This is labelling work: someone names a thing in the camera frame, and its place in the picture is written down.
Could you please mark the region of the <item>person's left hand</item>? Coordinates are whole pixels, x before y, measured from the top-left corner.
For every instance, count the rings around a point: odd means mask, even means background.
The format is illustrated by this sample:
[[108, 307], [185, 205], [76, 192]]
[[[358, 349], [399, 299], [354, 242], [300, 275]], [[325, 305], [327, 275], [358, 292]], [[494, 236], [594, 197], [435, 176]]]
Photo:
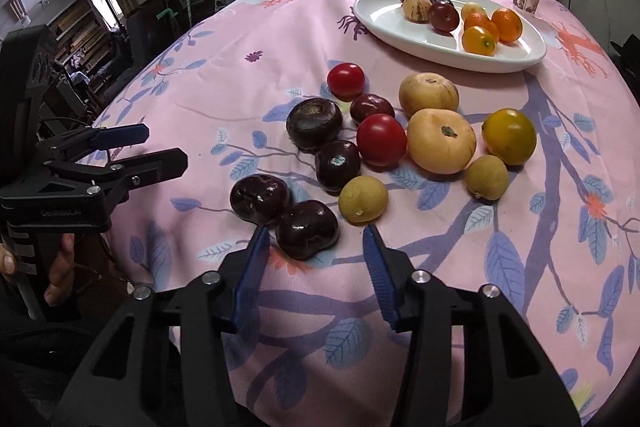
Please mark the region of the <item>person's left hand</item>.
[[[65, 233], [58, 241], [58, 250], [49, 267], [49, 286], [43, 294], [44, 301], [54, 306], [72, 290], [75, 266], [75, 235]], [[1, 246], [1, 274], [10, 282], [15, 282], [17, 262], [9, 249]]]

